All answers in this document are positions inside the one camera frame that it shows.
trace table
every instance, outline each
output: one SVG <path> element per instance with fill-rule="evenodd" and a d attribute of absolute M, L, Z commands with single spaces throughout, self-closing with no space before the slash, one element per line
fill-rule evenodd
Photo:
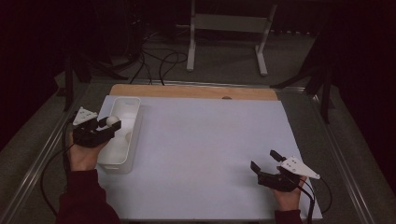
<path fill-rule="evenodd" d="M 121 219 L 273 218 L 274 197 L 257 184 L 250 161 L 275 173 L 270 149 L 300 157 L 274 91 L 116 85 L 99 117 L 106 116 L 118 95 L 137 96 L 146 107 L 132 172 L 106 175 L 98 168 L 107 201 Z M 221 100 L 224 96 L 233 100 Z M 302 217 L 308 204 L 303 196 Z M 321 218 L 318 207 L 314 218 Z"/>

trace white stand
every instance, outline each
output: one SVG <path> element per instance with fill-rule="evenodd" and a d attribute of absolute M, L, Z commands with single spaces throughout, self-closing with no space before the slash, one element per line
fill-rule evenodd
<path fill-rule="evenodd" d="M 190 28 L 190 47 L 187 60 L 187 71 L 192 72 L 195 60 L 195 30 L 221 30 L 221 31 L 237 31 L 261 33 L 262 42 L 256 46 L 257 61 L 259 64 L 260 75 L 267 76 L 267 68 L 265 66 L 262 50 L 271 29 L 273 17 L 275 15 L 276 5 L 272 5 L 267 18 L 256 17 L 240 17 L 240 16 L 224 16 L 209 15 L 195 13 L 195 0 L 191 0 L 191 28 Z"/>

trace hand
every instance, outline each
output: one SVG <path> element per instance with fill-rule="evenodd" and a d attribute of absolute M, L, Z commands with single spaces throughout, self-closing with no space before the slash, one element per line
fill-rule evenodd
<path fill-rule="evenodd" d="M 306 176 L 301 176 L 300 187 L 303 187 Z M 278 204 L 278 211 L 290 211 L 299 209 L 301 190 L 296 188 L 291 192 L 282 192 L 272 189 L 276 202 Z"/>
<path fill-rule="evenodd" d="M 69 134 L 70 149 L 68 151 L 71 171 L 93 170 L 98 161 L 100 150 L 105 147 L 107 142 L 97 147 L 82 147 L 73 143 L 73 133 Z"/>

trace wire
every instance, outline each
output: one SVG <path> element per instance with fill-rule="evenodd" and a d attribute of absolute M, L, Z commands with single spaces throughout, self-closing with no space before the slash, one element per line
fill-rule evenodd
<path fill-rule="evenodd" d="M 149 71 L 149 65 L 148 64 L 146 64 L 146 63 L 144 63 L 144 65 L 145 65 L 145 67 L 146 67 L 146 70 L 148 71 L 148 80 L 149 80 L 149 85 L 152 85 L 152 77 L 151 77 L 151 73 L 150 73 L 150 71 Z"/>
<path fill-rule="evenodd" d="M 134 79 L 137 77 L 137 75 L 139 75 L 139 73 L 140 73 L 140 71 L 142 70 L 142 68 L 143 68 L 143 65 L 145 64 L 145 57 L 144 57 L 144 55 L 141 53 L 140 54 L 140 57 L 142 58 L 142 63 L 140 64 L 140 67 L 139 67 L 139 69 L 137 70 L 137 72 L 134 74 L 134 76 L 131 78 L 131 81 L 129 82 L 129 84 L 132 84 L 133 82 L 134 82 Z"/>
<path fill-rule="evenodd" d="M 164 77 L 166 76 L 166 74 L 168 74 L 178 63 L 184 63 L 184 62 L 186 62 L 188 56 L 187 56 L 187 54 L 185 54 L 185 53 L 180 53 L 180 52 L 177 52 L 177 51 L 175 51 L 175 50 L 173 50 L 173 49 L 155 49 L 155 50 L 170 50 L 170 51 L 171 51 L 171 53 L 167 54 L 167 55 L 162 59 L 162 58 L 160 58 L 160 57 L 158 57 L 158 56 L 155 56 L 155 55 L 153 55 L 153 54 L 151 54 L 151 53 L 145 51 L 145 49 L 142 50 L 144 54 L 147 54 L 148 56 L 150 56 L 150 57 L 152 57 L 152 58 L 154 58 L 154 59 L 157 59 L 157 60 L 160 60 L 160 61 L 161 61 L 161 64 L 160 64 L 160 68 L 159 68 L 158 73 L 159 73 L 160 81 L 161 81 L 161 83 L 162 83 L 163 86 L 164 86 L 165 83 L 164 83 L 164 80 L 163 80 L 163 79 L 164 79 Z M 184 56 L 184 59 L 183 59 L 183 60 L 180 60 L 180 59 L 179 59 L 179 55 L 180 55 L 180 54 Z M 169 57 L 171 57 L 171 56 L 173 56 L 173 55 L 176 55 L 176 56 L 177 56 L 177 59 L 176 59 L 175 61 L 167 61 L 167 60 L 166 60 L 167 58 L 169 58 Z M 172 66 L 171 66 L 168 70 L 166 70 L 166 72 L 163 73 L 162 70 L 163 70 L 163 65 L 164 65 L 165 63 L 171 63 Z"/>
<path fill-rule="evenodd" d="M 133 59 L 128 58 L 128 62 L 117 64 L 117 65 L 114 65 L 114 66 L 111 66 L 111 67 L 108 67 L 108 68 L 113 70 L 113 71 L 121 72 L 121 71 L 133 66 L 136 62 L 137 62 L 137 60 L 133 60 Z"/>
<path fill-rule="evenodd" d="M 312 195 L 313 195 L 314 201 L 315 201 L 315 200 L 316 200 L 316 195 L 315 195 L 315 192 L 314 192 L 314 190 L 312 189 L 312 187 L 311 187 L 308 183 L 306 183 L 306 181 L 304 181 L 304 180 L 302 180 L 302 179 L 300 179 L 300 181 L 303 181 L 304 184 L 307 185 L 307 186 L 311 189 L 311 192 L 312 192 Z"/>
<path fill-rule="evenodd" d="M 326 185 L 327 190 L 329 191 L 330 194 L 330 201 L 329 201 L 329 205 L 327 206 L 326 209 L 324 209 L 322 211 L 322 214 L 325 214 L 326 212 L 328 212 L 330 210 L 330 208 L 332 207 L 332 191 L 330 190 L 329 185 L 327 184 L 327 182 L 323 179 L 323 177 L 320 178 L 321 181 L 323 181 L 323 183 Z"/>
<path fill-rule="evenodd" d="M 308 209 L 308 216 L 306 218 L 307 224 L 312 224 L 312 215 L 314 213 L 314 206 L 315 206 L 315 199 L 312 198 L 312 195 L 310 195 L 305 189 L 303 189 L 299 183 L 295 183 L 293 180 L 291 180 L 288 176 L 283 175 L 285 178 L 287 178 L 291 183 L 293 183 L 297 189 L 299 189 L 301 192 L 303 192 L 304 194 L 306 194 L 306 196 L 308 196 L 309 198 L 309 209 Z"/>
<path fill-rule="evenodd" d="M 161 75 L 161 70 L 162 70 L 162 68 L 163 68 L 163 63 L 166 61 L 166 59 L 167 59 L 168 57 L 170 57 L 170 56 L 172 56 L 172 55 L 174 55 L 174 54 L 176 54 L 176 56 L 177 56 L 177 61 L 178 61 L 178 53 L 177 53 L 177 52 L 173 52 L 173 53 L 170 53 L 170 54 L 166 55 L 166 57 L 163 58 L 163 61 L 161 62 L 160 69 L 159 69 L 158 73 L 159 73 L 159 76 L 160 76 L 160 81 L 161 81 L 161 83 L 163 84 L 163 86 L 165 85 L 165 83 L 163 82 L 163 78 L 164 78 L 164 77 L 166 76 L 166 74 L 167 74 L 170 70 L 172 70 L 172 68 L 174 68 L 174 67 L 176 66 L 176 64 L 177 64 L 177 63 L 173 63 L 172 66 L 171 66 L 163 75 Z"/>
<path fill-rule="evenodd" d="M 68 149 L 66 149 L 66 130 L 67 130 L 67 126 L 68 124 L 72 122 L 72 119 L 70 119 L 65 125 L 64 125 L 64 129 L 62 130 L 62 150 L 64 152 L 63 154 L 63 159 L 64 159 L 64 174 L 66 175 L 66 177 L 68 176 L 68 172 L 70 171 L 70 161 L 69 158 L 67 157 L 67 151 Z"/>
<path fill-rule="evenodd" d="M 65 132 L 67 129 L 68 124 L 71 122 L 72 119 L 68 119 L 66 121 L 66 123 L 63 126 L 63 130 L 62 130 L 62 149 L 57 151 L 54 155 L 52 155 L 49 160 L 47 161 L 46 165 L 44 166 L 43 171 L 41 172 L 41 176 L 40 176 L 40 190 L 41 190 L 41 194 L 43 196 L 44 201 L 46 202 L 47 206 L 49 207 L 49 209 L 51 210 L 51 212 L 53 213 L 53 215 L 57 216 L 57 212 L 55 210 L 55 208 L 53 207 L 53 205 L 50 203 L 50 200 L 48 199 L 46 192 L 44 190 L 44 175 L 48 169 L 48 167 L 50 166 L 50 163 L 58 156 L 60 155 L 62 152 L 65 153 L 66 150 L 65 149 Z"/>

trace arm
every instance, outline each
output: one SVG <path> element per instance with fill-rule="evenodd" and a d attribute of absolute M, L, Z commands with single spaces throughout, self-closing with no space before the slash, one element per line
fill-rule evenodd
<path fill-rule="evenodd" d="M 302 176 L 301 179 L 300 187 L 303 186 L 306 176 Z M 276 224 L 302 224 L 299 209 L 301 191 L 296 188 L 291 192 L 282 192 L 276 189 L 272 189 L 272 192 L 278 204 L 275 211 Z"/>
<path fill-rule="evenodd" d="M 56 223 L 119 224 L 120 219 L 106 202 L 106 192 L 99 186 L 94 169 L 99 152 L 106 144 L 94 148 L 71 145 L 68 155 L 71 172 L 67 177 L 67 191 L 60 197 Z"/>

